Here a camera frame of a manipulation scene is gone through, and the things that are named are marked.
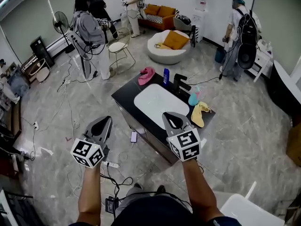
black faucet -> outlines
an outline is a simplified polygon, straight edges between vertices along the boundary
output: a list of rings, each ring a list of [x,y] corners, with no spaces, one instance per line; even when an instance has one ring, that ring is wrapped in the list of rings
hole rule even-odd
[[[185,84],[181,80],[186,81],[187,77],[176,73],[175,76],[174,76],[174,87],[173,87],[173,90],[175,91],[176,94],[180,92],[180,86],[182,88],[184,88],[185,90],[187,90],[187,91],[191,90],[191,86]]]

black countertop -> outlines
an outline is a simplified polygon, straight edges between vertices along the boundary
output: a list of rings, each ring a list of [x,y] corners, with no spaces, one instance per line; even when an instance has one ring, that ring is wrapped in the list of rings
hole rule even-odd
[[[127,84],[125,84],[123,87],[117,90],[112,95],[112,97],[125,111],[127,111],[132,117],[134,117],[135,120],[138,121],[144,128],[146,128],[153,136],[155,136],[163,144],[168,145],[166,141],[167,138],[166,131],[163,130],[160,126],[158,126],[155,122],[153,122],[152,119],[150,119],[147,115],[145,115],[141,110],[139,110],[134,104],[134,99],[141,91],[143,91],[149,85],[158,84],[189,106],[190,111],[187,115],[187,118],[191,121],[191,114],[193,112],[194,106],[188,104],[188,99],[190,97],[190,94],[188,94],[185,91],[181,91],[180,94],[175,94],[172,91],[173,83],[169,82],[169,85],[167,87],[163,86],[163,77],[157,73],[155,73],[155,75],[148,83],[146,83],[145,85],[139,85],[138,78],[140,76],[141,75],[139,74],[136,77],[134,77]],[[208,126],[209,122],[214,117],[215,112],[214,111],[212,111],[212,113],[202,112],[202,115],[205,123],[205,126],[203,128],[198,127],[196,124],[194,124],[191,121],[191,124],[198,129],[199,134],[201,134],[202,131],[204,131],[205,128]]]

pillow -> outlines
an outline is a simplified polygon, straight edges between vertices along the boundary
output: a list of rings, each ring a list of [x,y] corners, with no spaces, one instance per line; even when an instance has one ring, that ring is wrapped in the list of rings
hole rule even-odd
[[[160,45],[160,48],[159,49],[171,49],[170,47],[167,47],[166,45],[164,45],[163,43],[157,43],[158,45]]]
[[[181,49],[189,41],[189,38],[178,34],[177,32],[170,31],[163,44],[174,50]]]
[[[160,10],[159,6],[149,4],[147,8],[144,10],[146,14],[156,16]]]
[[[175,12],[175,8],[161,6],[158,16],[167,17],[167,16],[174,15],[174,12]]]

hand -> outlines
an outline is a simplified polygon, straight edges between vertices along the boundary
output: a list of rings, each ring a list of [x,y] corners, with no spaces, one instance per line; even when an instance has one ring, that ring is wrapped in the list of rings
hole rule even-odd
[[[229,40],[230,40],[230,37],[227,37],[227,38],[226,38],[226,36],[223,37],[223,39],[222,39],[222,41],[223,41],[224,43],[229,43]]]

electric fan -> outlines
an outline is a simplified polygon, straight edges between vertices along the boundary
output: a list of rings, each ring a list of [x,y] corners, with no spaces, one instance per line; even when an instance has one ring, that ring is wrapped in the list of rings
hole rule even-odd
[[[70,52],[72,52],[75,49],[75,47],[72,44],[68,43],[68,40],[65,36],[65,33],[69,29],[68,19],[67,19],[66,15],[62,12],[56,12],[53,17],[53,26],[58,33],[60,33],[64,36],[64,38],[67,42],[67,45],[68,45],[66,48],[66,54],[69,54]]]

